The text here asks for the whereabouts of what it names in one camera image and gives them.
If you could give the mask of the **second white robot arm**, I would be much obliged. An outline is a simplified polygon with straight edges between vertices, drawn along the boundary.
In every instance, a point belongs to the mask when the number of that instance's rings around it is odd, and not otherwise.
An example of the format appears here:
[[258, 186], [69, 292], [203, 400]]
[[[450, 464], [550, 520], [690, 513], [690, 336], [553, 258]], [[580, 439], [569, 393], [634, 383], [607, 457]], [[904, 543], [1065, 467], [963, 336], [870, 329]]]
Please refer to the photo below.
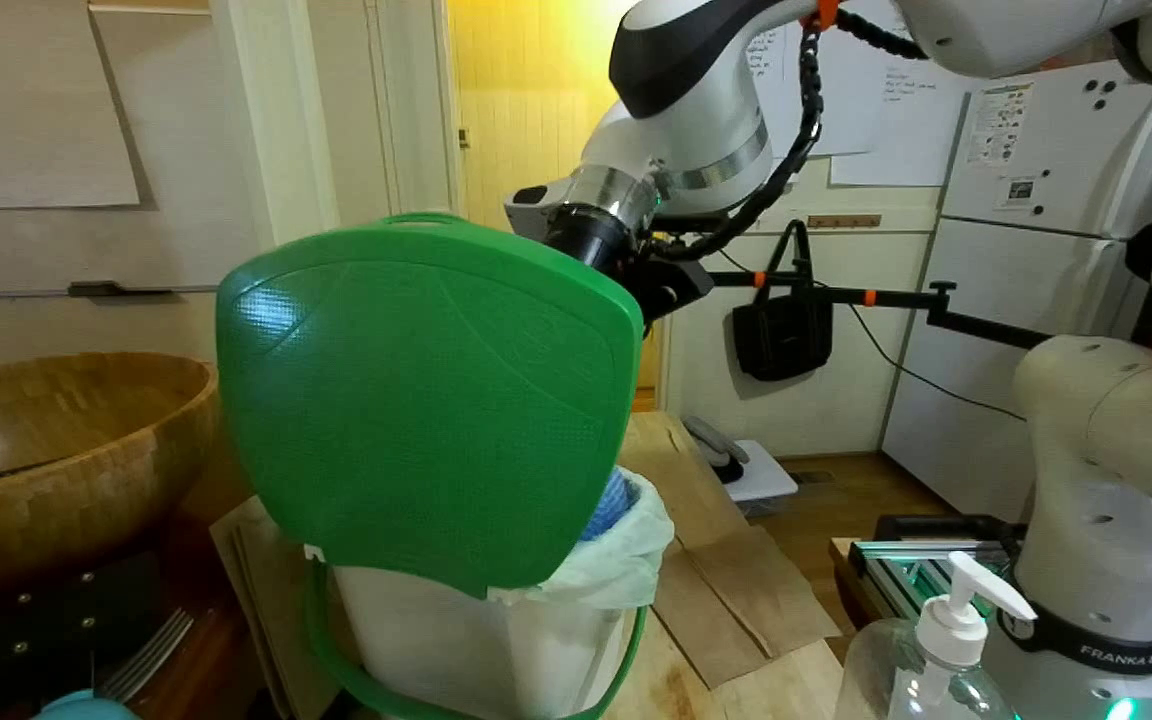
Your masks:
[[1011, 562], [1038, 618], [990, 673], [1026, 720], [1152, 720], [1152, 346], [1051, 336], [1017, 372], [1032, 514]]

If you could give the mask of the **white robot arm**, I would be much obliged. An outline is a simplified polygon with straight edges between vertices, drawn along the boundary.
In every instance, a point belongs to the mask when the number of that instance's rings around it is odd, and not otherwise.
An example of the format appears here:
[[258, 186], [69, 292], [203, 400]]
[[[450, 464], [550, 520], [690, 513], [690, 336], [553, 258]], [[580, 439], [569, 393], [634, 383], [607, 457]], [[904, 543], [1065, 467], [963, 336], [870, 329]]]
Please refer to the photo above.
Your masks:
[[607, 47], [616, 104], [569, 174], [506, 201], [510, 226], [623, 282], [643, 321], [714, 292], [703, 257], [776, 202], [824, 132], [821, 34], [960, 77], [1115, 59], [1152, 85], [1152, 0], [636, 0]]

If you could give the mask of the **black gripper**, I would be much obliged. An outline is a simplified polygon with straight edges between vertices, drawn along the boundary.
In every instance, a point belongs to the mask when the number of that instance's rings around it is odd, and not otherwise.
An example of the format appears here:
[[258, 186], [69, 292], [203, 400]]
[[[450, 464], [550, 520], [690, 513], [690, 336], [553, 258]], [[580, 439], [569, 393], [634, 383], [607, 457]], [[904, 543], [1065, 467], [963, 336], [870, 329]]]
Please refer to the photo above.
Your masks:
[[698, 258], [636, 249], [634, 230], [601, 208], [562, 211], [562, 252], [628, 287], [643, 321], [662, 321], [714, 292], [714, 275]]

